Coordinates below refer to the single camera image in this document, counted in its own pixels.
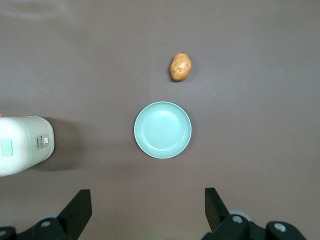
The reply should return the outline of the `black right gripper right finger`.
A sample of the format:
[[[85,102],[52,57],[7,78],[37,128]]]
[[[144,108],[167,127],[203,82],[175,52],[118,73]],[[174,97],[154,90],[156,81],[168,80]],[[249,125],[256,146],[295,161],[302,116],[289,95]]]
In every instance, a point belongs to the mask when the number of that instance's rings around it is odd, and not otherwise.
[[[230,213],[215,188],[205,189],[205,216],[211,232],[206,240],[249,240],[250,221],[238,211]]]

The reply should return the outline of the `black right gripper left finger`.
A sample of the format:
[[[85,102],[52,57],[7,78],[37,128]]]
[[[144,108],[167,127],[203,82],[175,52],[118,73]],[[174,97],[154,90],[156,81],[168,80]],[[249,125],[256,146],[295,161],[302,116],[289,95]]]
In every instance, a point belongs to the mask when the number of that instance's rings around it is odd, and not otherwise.
[[[77,240],[92,216],[91,191],[80,190],[56,217],[48,217],[31,228],[33,240]]]

